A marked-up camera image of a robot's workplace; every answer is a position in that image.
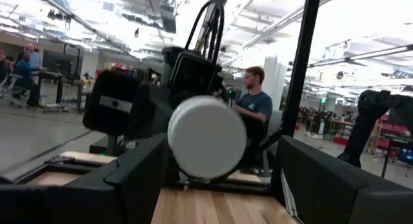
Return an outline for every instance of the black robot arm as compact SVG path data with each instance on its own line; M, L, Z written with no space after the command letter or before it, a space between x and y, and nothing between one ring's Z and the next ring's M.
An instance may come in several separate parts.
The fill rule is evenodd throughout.
M360 156L368 141L376 120L393 108L408 131L413 133L413 98L402 95L390 95L389 91L371 90L360 94L358 101L359 116L348 139L346 148L339 159L356 167L361 167Z

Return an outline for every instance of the wooden surface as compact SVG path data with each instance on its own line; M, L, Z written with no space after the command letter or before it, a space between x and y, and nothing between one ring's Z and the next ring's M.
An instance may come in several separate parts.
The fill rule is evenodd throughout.
M296 224L275 198L164 188L152 224Z
M66 185L81 176L62 172L45 172L28 182L27 185Z
M96 163L109 163L116 158L112 156L100 156L97 154L90 154L90 153L83 153L83 152L71 152L71 151L64 152L60 155L66 156L66 157L73 157L75 159L83 160L83 161L92 161Z

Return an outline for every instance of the ceiling pipe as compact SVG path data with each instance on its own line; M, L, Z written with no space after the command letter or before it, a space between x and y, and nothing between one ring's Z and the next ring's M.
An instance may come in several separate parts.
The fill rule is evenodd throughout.
M393 48L388 48L384 50L376 50L373 52L367 52L364 54L360 55L355 55L355 56L349 56L349 57L342 57L339 59L329 59L326 61L320 61L318 63L312 63L308 65L308 68L314 68L317 66L327 66L327 65L335 65L338 63L349 63L353 62L355 60L362 60L362 59L370 59L373 57L381 57L381 56L389 56L392 54L399 54L403 52L409 52L413 50L413 44L410 45L405 45L405 46L398 46L398 47L393 47Z
M152 0L147 0L149 2L149 7L152 15L156 15L154 5L152 4ZM165 39L163 39L162 33L160 29L156 28L158 37L162 40L162 43L165 45Z
M323 6L330 1L332 0L320 0L319 6ZM271 25L266 27L263 30L263 32L266 32L266 34L258 34L254 36L253 38L249 39L248 41L246 41L246 43L243 44L241 51L245 51L246 49L253 47L255 44L260 42L262 39L268 36L271 36L272 34L275 34L276 32L284 29L289 24L296 22L297 20L303 17L303 12L304 12L304 4L302 4L299 8L284 15L282 18L278 19L275 23L272 23ZM225 66L225 65L233 63L235 60L237 60L240 54L241 52L238 53L236 57L229 59L228 61L225 61L222 65Z
M111 39L107 38L105 34L101 33L100 31L96 30L93 28L89 23L87 23L85 20L81 19L77 15L75 15L72 11L67 10L66 8L62 7L59 5L59 3L55 2L54 0L44 0L54 8L58 9L60 12L64 13L65 15L69 15L74 21L77 21L80 25L83 25L86 29L89 31L93 32L97 36L101 37L104 39L106 42L114 46L115 48L119 49L120 51L124 52L126 55L133 57L137 61L140 61L141 59L138 57L133 56L128 50L124 49L123 47L117 46Z

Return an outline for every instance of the gray floor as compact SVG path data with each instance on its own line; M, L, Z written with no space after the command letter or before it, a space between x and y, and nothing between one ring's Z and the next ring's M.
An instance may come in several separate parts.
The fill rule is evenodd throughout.
M53 102L56 86L45 83L41 93L47 95L48 102ZM75 94L73 88L64 89L65 98ZM0 99L0 119L0 176L10 179L64 151L88 152L91 143L105 136L88 131L81 124L82 116L79 114L44 114L41 109L27 110L10 106L4 99ZM343 151L340 145L312 139L302 131L296 132L295 138L332 156ZM363 154L361 164L364 170L380 175L383 159L373 159L371 155ZM413 188L413 169L407 170L401 163L389 163L386 179Z

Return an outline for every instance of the seated person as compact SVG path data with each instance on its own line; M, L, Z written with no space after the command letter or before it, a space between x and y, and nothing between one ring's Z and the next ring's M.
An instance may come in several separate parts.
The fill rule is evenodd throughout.
M5 79L7 76L7 62L6 62L6 55L0 50L0 83Z
M272 100L271 97L261 89L264 81L264 70L259 66L250 67L245 70L244 80L245 86L250 92L236 101L232 109L242 116L251 117L252 119L263 122L266 130L272 114ZM248 123L245 124L247 135L250 137L254 129L249 128Z
M30 95L27 100L27 105L29 106L37 106L38 104L35 104L37 101L37 96L39 95L39 86L33 81L33 79L30 76L31 72L36 72L39 70L39 68L33 68L29 65L30 62L30 53L25 52L23 54L23 59L18 61L15 64L14 68L14 74L17 74L19 76L22 76L22 79L18 79L15 82L15 85L18 87L23 87L26 88L30 91ZM22 92L22 94L15 94L13 95L13 98L16 99L21 99L21 95L24 94L25 91Z

